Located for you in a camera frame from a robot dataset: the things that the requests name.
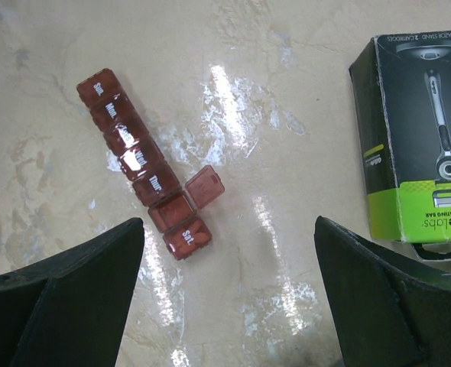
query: open lid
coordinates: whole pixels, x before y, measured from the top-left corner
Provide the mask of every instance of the open lid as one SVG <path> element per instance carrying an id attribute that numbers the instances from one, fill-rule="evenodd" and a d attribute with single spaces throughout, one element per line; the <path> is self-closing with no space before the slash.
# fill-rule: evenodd
<path id="1" fill-rule="evenodd" d="M 219 175 L 210 165 L 202 168 L 185 184 L 185 187 L 197 209 L 203 209 L 226 191 Z"/>

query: box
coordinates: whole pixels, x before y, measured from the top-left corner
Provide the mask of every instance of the box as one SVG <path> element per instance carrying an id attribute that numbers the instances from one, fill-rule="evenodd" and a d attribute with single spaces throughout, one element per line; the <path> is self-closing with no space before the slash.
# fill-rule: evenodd
<path id="1" fill-rule="evenodd" d="M 374 37 L 349 72 L 372 236 L 451 242 L 451 31 Z"/>

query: brown pill organizer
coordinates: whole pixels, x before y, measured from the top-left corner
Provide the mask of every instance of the brown pill organizer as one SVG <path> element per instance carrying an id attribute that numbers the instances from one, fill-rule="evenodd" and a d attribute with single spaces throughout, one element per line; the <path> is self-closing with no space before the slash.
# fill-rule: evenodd
<path id="1" fill-rule="evenodd" d="M 110 69 L 91 76 L 76 89 L 122 172 L 132 181 L 138 199 L 149 207 L 149 216 L 164 234 L 167 249 L 182 260 L 207 245 L 212 234 L 196 211 L 225 190 L 212 166 L 200 170 L 183 190 Z"/>

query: beige marble surface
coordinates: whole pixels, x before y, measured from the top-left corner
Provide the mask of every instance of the beige marble surface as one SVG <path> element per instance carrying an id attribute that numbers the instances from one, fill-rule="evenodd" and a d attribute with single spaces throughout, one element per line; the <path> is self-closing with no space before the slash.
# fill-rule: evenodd
<path id="1" fill-rule="evenodd" d="M 443 29 L 451 1 L 0 0 L 0 273 L 140 216 L 118 366 L 330 366 L 314 220 L 368 235 L 348 66 L 372 35 Z M 211 163 L 225 184 L 186 261 L 79 101 L 103 67 L 182 182 Z"/>

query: product box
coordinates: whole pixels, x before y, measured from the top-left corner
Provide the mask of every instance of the product box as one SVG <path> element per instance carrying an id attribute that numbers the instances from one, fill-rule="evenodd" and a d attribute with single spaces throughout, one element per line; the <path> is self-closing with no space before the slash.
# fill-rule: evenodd
<path id="1" fill-rule="evenodd" d="M 451 241 L 451 31 L 378 36 L 349 69 L 372 236 Z"/>

